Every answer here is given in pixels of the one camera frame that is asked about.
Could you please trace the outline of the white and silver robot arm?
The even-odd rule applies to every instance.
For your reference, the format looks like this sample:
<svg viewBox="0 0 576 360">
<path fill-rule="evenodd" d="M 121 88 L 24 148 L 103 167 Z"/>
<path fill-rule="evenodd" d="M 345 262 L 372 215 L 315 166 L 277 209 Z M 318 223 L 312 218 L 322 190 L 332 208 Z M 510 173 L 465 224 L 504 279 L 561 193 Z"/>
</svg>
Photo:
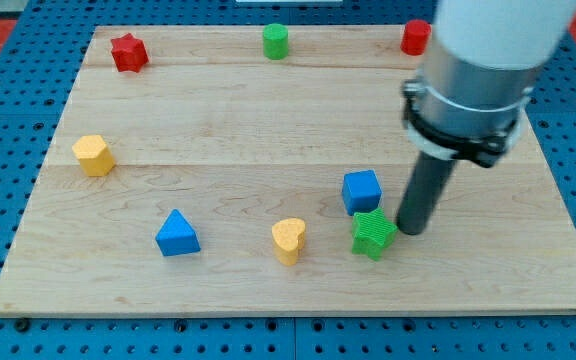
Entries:
<svg viewBox="0 0 576 360">
<path fill-rule="evenodd" d="M 410 141 L 490 168 L 512 149 L 536 78 L 576 0 L 443 0 L 422 64 L 402 87 Z"/>
</svg>

